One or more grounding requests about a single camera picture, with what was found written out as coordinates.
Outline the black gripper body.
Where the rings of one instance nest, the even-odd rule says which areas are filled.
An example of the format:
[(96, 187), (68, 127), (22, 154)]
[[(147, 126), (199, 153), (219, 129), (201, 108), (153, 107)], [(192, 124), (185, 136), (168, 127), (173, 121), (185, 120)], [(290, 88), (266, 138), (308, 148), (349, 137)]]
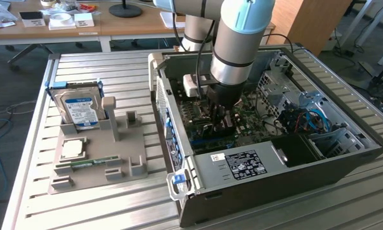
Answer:
[(241, 99), (244, 88), (245, 82), (237, 85), (212, 84), (208, 88), (209, 103), (224, 108), (233, 108)]

